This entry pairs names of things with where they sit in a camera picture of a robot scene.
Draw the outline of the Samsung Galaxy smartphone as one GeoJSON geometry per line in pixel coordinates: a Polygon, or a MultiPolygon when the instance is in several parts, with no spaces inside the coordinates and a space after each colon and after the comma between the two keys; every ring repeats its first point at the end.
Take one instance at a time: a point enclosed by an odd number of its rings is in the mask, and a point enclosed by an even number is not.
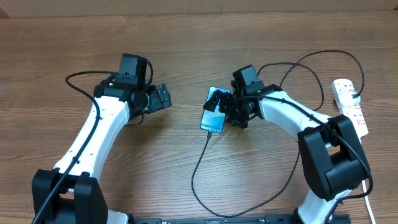
{"type": "MultiPolygon", "coordinates": [[[[223,92],[231,93],[230,90],[211,86],[206,100],[210,99],[210,96],[215,90],[221,90],[223,92]]],[[[202,130],[210,131],[212,133],[222,133],[225,117],[226,115],[224,113],[218,111],[218,107],[216,107],[215,112],[203,110],[200,128],[202,130]]]]}

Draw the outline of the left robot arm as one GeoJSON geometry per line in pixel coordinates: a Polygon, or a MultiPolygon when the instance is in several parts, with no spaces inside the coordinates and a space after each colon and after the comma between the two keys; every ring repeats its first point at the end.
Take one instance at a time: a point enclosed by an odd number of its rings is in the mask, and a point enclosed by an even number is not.
{"type": "Polygon", "coordinates": [[[95,86],[90,113],[73,144],[52,170],[32,179],[34,223],[134,223],[133,215],[110,210],[99,181],[106,158],[125,125],[172,105],[165,84],[146,78],[152,64],[123,54],[118,72],[95,86]]]}

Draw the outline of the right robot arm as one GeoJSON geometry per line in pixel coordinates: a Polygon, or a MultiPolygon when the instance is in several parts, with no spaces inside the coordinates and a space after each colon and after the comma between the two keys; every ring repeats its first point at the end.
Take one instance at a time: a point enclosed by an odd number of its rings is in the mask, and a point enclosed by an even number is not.
{"type": "Polygon", "coordinates": [[[211,87],[201,128],[221,133],[225,123],[242,129],[254,117],[277,124],[298,142],[308,194],[291,215],[266,215],[266,223],[350,223],[333,216],[344,200],[368,196],[371,170],[352,120],[317,113],[281,87],[266,86],[252,65],[233,73],[233,91],[211,87]]]}

